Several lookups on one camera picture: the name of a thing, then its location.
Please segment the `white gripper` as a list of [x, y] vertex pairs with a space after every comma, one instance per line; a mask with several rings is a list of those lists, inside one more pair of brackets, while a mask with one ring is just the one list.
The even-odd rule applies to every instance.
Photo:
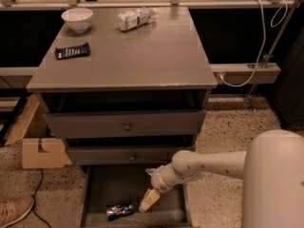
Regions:
[[161, 165], [158, 168], [146, 168], [144, 171], [151, 177], [151, 185], [154, 189], [146, 190], [139, 206], [141, 213], [146, 212], [157, 202], [162, 193], [172, 190], [177, 184], [184, 184], [190, 180], [189, 176], [176, 171], [172, 163]]

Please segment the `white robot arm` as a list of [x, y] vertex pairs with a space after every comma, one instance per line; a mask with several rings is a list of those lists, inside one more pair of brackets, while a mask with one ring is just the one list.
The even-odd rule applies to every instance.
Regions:
[[243, 180], [241, 228], [304, 228], [304, 138], [293, 132], [263, 132], [246, 151], [182, 150], [167, 165], [146, 172], [152, 187], [143, 196], [141, 212], [174, 186], [208, 172]]

